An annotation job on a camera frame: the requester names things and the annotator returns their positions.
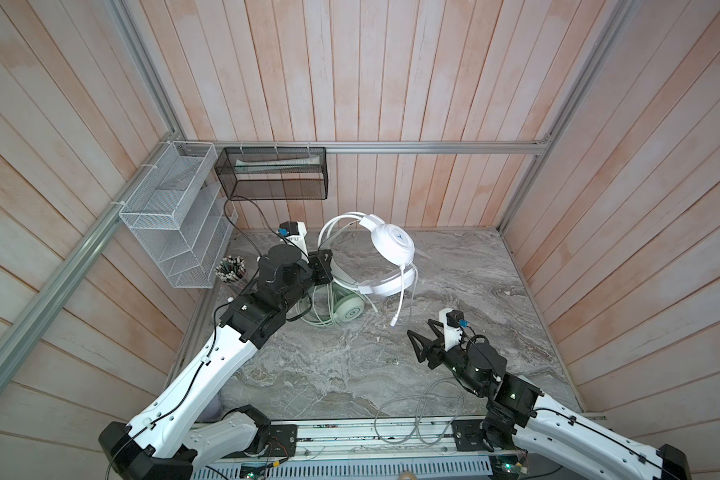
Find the mint green headphones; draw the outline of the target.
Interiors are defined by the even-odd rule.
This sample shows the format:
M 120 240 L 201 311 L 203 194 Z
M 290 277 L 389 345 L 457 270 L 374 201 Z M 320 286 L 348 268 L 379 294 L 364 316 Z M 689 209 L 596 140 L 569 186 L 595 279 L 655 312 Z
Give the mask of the mint green headphones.
M 360 318 L 365 298 L 336 283 L 314 287 L 295 307 L 299 320 L 313 327 L 331 327 Z

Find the white headphones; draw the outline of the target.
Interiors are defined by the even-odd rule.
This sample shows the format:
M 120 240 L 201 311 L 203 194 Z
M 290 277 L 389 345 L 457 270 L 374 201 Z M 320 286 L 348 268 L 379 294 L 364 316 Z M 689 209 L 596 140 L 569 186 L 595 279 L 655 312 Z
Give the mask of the white headphones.
M 380 283 L 355 281 L 335 260 L 330 263 L 333 282 L 341 287 L 362 295 L 389 297 L 399 294 L 398 307 L 393 315 L 390 326 L 395 327 L 403 309 L 405 291 L 415 287 L 418 270 L 414 264 L 415 244 L 412 237 L 401 227 L 387 223 L 375 214 L 358 211 L 346 212 L 328 220 L 318 234 L 319 247 L 329 247 L 334 237 L 334 227 L 340 220 L 354 220 L 360 227 L 370 233 L 371 243 L 376 252 L 389 264 L 397 268 L 397 272 Z

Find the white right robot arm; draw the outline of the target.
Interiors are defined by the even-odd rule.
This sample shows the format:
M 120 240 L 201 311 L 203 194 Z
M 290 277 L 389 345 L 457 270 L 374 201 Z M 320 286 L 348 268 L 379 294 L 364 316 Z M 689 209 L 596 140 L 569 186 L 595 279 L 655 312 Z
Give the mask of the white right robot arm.
M 469 336 L 463 313 L 427 321 L 435 337 L 409 330 L 417 361 L 446 367 L 468 393 L 486 400 L 481 443 L 490 451 L 540 454 L 587 479 L 690 479 L 686 454 L 652 447 L 578 414 L 507 370 L 507 359 L 483 335 Z

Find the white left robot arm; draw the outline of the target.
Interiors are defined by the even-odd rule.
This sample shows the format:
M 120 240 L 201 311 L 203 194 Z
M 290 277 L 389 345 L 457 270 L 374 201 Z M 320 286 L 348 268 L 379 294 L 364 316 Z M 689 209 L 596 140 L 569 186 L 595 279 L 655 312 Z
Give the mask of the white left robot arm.
M 200 414 L 220 388 L 287 322 L 309 291 L 332 281 L 329 249 L 303 253 L 278 244 L 258 260 L 256 276 L 222 315 L 198 354 L 129 422 L 112 422 L 99 443 L 107 475 L 123 479 L 189 479 L 217 460 L 244 451 L 263 455 L 269 419 L 247 405 L 201 427 Z

